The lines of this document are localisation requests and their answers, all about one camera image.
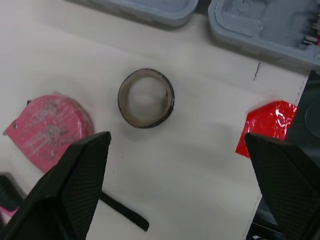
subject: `red shiny object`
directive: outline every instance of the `red shiny object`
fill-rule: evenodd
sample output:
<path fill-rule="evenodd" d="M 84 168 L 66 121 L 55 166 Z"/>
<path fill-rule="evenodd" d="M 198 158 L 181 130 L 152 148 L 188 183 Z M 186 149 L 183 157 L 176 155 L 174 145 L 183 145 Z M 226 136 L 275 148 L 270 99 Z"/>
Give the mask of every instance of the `red shiny object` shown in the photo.
<path fill-rule="evenodd" d="M 84 109 L 63 95 L 31 101 L 5 133 L 43 173 L 53 168 L 70 144 L 94 133 Z"/>
<path fill-rule="evenodd" d="M 297 106 L 286 101 L 274 101 L 250 112 L 246 117 L 235 152 L 250 158 L 245 143 L 246 133 L 261 134 L 285 140 L 288 135 L 288 128 L 293 123 L 297 109 Z"/>

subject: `white surface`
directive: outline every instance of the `white surface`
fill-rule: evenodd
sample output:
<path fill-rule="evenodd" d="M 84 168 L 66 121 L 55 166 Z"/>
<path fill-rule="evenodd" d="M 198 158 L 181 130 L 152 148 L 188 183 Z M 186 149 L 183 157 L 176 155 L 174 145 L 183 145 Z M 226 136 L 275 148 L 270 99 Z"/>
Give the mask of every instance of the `white surface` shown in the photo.
<path fill-rule="evenodd" d="M 239 240 L 259 187 L 250 160 L 234 153 L 247 112 L 268 101 L 298 103 L 305 74 L 216 47 L 208 20 L 163 30 L 62 0 L 1 1 L 0 128 L 26 101 L 60 92 L 111 131 L 103 189 L 150 222 L 147 233 L 99 203 L 88 240 Z M 175 107 L 161 126 L 130 127 L 117 93 L 140 68 L 171 81 Z M 0 170 L 28 193 L 41 173 L 8 137 Z"/>

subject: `black strap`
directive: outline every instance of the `black strap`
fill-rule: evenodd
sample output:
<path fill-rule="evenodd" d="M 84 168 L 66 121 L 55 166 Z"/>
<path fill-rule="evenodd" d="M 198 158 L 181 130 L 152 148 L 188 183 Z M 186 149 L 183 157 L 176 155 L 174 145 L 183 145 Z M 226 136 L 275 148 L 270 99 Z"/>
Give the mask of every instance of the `black strap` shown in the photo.
<path fill-rule="evenodd" d="M 109 207 L 111 207 L 112 209 L 114 209 L 115 211 L 117 211 L 127 219 L 129 219 L 139 228 L 143 229 L 145 232 L 148 231 L 149 222 L 145 220 L 142 216 L 130 210 L 126 206 L 122 205 L 120 202 L 114 200 L 112 197 L 108 196 L 103 191 L 101 192 L 101 195 L 99 198 L 102 202 L 104 202 Z"/>

